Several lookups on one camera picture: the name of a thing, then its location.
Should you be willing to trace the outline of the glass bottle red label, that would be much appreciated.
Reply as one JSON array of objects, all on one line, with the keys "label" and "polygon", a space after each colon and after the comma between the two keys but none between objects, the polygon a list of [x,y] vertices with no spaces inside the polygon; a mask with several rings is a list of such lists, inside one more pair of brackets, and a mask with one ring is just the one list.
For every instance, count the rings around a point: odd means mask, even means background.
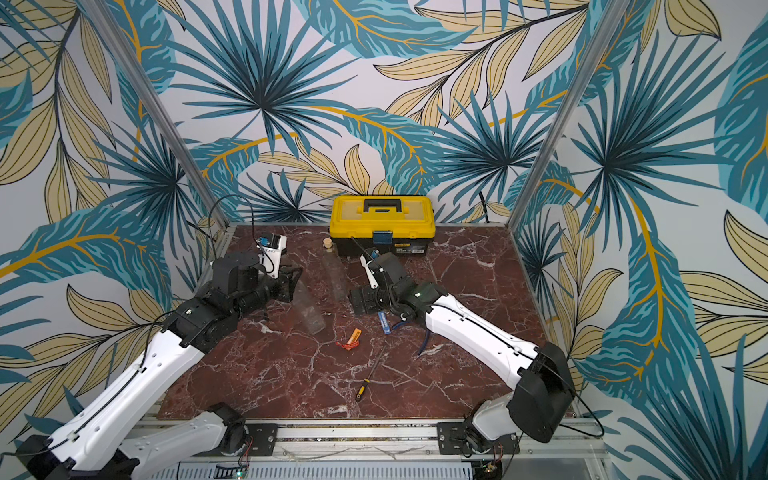
[{"label": "glass bottle red label", "polygon": [[295,286],[292,307],[297,311],[310,334],[317,335],[326,328],[325,319],[302,280],[299,280]]}]

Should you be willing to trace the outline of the blue label sticker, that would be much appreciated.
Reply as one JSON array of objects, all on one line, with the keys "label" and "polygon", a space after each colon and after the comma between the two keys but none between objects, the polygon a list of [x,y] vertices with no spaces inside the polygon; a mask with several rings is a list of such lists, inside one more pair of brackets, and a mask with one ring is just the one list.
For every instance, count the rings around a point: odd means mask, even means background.
[{"label": "blue label sticker", "polygon": [[379,318],[379,321],[380,321],[380,324],[381,324],[381,327],[382,327],[382,330],[383,330],[384,334],[385,335],[390,335],[391,334],[391,326],[390,326],[390,323],[389,323],[389,321],[387,319],[386,313],[384,311],[380,311],[378,313],[378,318]]}]

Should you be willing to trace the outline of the glass bottle orange label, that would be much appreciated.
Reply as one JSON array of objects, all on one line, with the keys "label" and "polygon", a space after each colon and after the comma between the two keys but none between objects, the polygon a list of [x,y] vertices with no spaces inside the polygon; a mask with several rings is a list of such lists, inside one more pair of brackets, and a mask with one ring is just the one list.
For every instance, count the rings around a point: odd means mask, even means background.
[{"label": "glass bottle orange label", "polygon": [[321,256],[321,261],[329,276],[332,295],[335,301],[343,302],[347,299],[348,291],[344,265],[342,264],[335,248],[335,244],[330,237],[323,239],[322,246],[324,252]]}]

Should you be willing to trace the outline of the orange label sticker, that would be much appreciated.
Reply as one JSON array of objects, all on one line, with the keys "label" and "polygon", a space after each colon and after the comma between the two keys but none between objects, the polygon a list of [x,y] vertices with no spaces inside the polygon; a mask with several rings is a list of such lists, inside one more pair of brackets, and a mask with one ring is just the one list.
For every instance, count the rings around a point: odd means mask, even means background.
[{"label": "orange label sticker", "polygon": [[353,331],[352,335],[350,336],[350,338],[348,340],[348,344],[357,343],[359,341],[359,337],[360,337],[361,333],[362,333],[362,331],[360,329],[356,328]]}]

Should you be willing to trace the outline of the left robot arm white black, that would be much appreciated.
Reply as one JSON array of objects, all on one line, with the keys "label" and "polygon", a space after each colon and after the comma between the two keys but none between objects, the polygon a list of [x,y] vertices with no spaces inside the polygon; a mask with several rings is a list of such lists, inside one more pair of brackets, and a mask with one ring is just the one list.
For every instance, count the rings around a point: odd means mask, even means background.
[{"label": "left robot arm white black", "polygon": [[13,452],[36,479],[142,479],[200,453],[240,457],[252,443],[244,418],[224,403],[149,436],[135,424],[178,378],[270,302],[288,303],[303,272],[279,251],[236,252],[213,263],[212,279],[163,318],[138,358],[93,402],[52,434]]}]

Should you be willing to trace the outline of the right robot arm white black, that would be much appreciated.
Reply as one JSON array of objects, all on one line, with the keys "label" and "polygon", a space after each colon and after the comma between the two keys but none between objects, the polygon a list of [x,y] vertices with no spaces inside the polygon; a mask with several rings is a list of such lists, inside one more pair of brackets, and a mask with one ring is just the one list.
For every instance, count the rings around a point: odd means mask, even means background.
[{"label": "right robot arm white black", "polygon": [[502,437],[525,435],[549,442],[575,400],[566,355],[557,345],[520,339],[471,311],[432,282],[414,280],[398,257],[374,250],[360,256],[369,284],[353,289],[357,314],[389,311],[442,336],[472,354],[511,389],[479,404],[463,421],[457,438],[482,452]]}]

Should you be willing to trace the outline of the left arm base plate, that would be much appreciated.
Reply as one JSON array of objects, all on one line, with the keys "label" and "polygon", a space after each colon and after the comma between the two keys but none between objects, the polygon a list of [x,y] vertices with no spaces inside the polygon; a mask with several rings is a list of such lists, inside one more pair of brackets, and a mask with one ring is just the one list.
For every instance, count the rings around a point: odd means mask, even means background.
[{"label": "left arm base plate", "polygon": [[243,423],[228,426],[224,437],[215,451],[224,456],[273,455],[278,425],[275,423]]}]

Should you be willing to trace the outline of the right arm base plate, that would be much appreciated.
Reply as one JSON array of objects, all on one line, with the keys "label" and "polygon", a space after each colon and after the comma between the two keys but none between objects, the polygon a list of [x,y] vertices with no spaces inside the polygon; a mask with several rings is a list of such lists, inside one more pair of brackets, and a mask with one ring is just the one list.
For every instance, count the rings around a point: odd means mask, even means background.
[{"label": "right arm base plate", "polygon": [[519,438],[514,434],[488,440],[467,422],[438,422],[436,431],[441,455],[461,455],[469,458],[473,455],[511,455],[520,452]]}]

